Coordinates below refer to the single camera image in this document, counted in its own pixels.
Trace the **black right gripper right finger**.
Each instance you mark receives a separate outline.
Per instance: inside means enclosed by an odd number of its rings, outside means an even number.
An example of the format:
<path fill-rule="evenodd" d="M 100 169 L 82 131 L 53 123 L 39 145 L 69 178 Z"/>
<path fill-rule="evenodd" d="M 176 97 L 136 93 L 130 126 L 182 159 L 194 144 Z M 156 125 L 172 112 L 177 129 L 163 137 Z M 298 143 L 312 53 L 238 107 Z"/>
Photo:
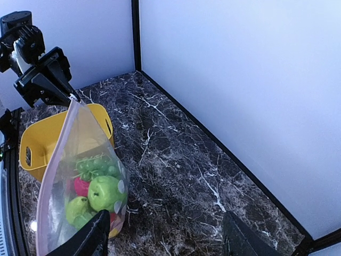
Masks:
<path fill-rule="evenodd" d="M 281 255 L 262 241 L 233 212 L 226 211 L 222 221 L 223 255 Z"/>

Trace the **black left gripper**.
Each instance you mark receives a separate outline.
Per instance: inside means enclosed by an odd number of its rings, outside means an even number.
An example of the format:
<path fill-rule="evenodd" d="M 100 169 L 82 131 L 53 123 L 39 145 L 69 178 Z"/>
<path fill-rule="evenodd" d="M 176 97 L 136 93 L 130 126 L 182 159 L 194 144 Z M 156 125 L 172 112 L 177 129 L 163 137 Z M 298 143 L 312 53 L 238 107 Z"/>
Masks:
<path fill-rule="evenodd" d="M 14 87 L 30 107 L 38 100 L 50 106 L 68 107 L 72 94 L 80 100 L 69 83 L 72 78 L 70 64 L 61 48 L 53 48 L 35 65 L 26 63 L 20 54 L 13 54 L 19 71 L 22 72 L 14 82 Z"/>

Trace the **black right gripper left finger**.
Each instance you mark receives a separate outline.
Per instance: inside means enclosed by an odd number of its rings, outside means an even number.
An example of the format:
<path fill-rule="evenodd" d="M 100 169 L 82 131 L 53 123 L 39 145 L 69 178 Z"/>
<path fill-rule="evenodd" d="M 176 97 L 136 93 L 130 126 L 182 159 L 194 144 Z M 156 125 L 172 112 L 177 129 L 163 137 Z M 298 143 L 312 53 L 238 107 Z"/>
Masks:
<path fill-rule="evenodd" d="M 71 239 L 47 255 L 108 255 L 109 231 L 110 213 L 101 210 Z"/>

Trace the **green chayote front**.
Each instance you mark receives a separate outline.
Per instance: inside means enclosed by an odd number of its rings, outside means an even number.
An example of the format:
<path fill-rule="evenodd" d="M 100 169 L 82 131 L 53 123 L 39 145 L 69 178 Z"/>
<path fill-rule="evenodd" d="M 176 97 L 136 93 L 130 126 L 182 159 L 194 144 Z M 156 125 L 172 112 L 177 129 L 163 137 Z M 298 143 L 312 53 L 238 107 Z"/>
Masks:
<path fill-rule="evenodd" d="M 122 179 L 109 175 L 98 176 L 90 182 L 87 198 L 95 211 L 108 210 L 118 214 L 126 203 L 126 188 Z"/>

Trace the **red tomato front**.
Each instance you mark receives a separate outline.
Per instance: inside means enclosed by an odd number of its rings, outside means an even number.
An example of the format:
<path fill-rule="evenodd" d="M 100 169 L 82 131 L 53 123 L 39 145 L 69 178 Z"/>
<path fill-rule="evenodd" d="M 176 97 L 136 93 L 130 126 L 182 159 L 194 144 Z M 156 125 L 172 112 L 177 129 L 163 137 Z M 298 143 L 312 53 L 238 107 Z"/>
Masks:
<path fill-rule="evenodd" d="M 87 197 L 89 186 L 90 182 L 84 181 L 80 177 L 74 180 L 74 189 L 77 196 Z"/>

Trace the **yellow plastic basket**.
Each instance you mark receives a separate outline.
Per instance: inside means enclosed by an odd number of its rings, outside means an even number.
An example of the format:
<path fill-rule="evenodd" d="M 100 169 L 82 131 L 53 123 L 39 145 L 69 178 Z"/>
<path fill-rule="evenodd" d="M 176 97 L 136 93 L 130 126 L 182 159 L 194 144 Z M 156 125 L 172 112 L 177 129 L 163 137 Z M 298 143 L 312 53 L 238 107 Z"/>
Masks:
<path fill-rule="evenodd" d="M 97 103 L 87 105 L 110 143 L 114 145 L 113 126 L 106 109 Z M 41 182 L 54 152 L 67 112 L 63 111 L 30 125 L 21 138 L 20 166 Z"/>

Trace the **clear zip top bag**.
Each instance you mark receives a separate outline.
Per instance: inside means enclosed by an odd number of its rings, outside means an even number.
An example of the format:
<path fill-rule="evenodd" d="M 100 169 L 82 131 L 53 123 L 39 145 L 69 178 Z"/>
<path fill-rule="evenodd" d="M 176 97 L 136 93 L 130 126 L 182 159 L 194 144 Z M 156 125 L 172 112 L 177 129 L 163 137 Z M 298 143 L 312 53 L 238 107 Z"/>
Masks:
<path fill-rule="evenodd" d="M 115 153 L 113 127 L 99 104 L 72 99 L 46 167 L 38 198 L 36 252 L 47 255 L 80 233 L 100 211 L 105 236 L 124 224 L 128 171 Z"/>

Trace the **green grape bunch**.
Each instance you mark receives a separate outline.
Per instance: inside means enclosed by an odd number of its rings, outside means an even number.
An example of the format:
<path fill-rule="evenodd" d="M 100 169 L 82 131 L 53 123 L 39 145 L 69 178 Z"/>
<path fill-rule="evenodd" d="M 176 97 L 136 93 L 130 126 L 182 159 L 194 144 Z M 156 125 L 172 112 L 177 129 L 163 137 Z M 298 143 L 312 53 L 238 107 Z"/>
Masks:
<path fill-rule="evenodd" d="M 80 177 L 84 181 L 92 181 L 99 176 L 121 176 L 117 160 L 104 153 L 77 160 L 74 170 L 77 171 L 74 178 Z"/>

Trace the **yellow lemon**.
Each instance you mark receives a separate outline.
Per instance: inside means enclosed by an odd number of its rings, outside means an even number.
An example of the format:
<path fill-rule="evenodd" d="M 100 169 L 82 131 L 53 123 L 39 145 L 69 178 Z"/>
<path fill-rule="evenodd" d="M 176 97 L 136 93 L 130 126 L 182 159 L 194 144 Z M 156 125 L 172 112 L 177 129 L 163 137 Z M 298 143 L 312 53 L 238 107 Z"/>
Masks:
<path fill-rule="evenodd" d="M 116 237 L 121 231 L 121 228 L 114 228 L 109 232 L 109 239 Z"/>

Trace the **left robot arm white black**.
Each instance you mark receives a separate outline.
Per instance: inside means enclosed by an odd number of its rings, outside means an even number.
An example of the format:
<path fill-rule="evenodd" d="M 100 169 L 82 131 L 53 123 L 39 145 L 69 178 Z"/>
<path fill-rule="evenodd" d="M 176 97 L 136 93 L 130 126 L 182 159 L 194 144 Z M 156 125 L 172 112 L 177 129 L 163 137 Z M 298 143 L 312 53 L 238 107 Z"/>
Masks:
<path fill-rule="evenodd" d="M 30 11 L 1 17 L 1 72 L 9 69 L 18 76 L 14 87 L 31 107 L 38 100 L 65 107 L 71 100 L 80 101 L 69 83 L 67 57 L 59 47 L 45 51 L 43 34 L 33 25 Z"/>

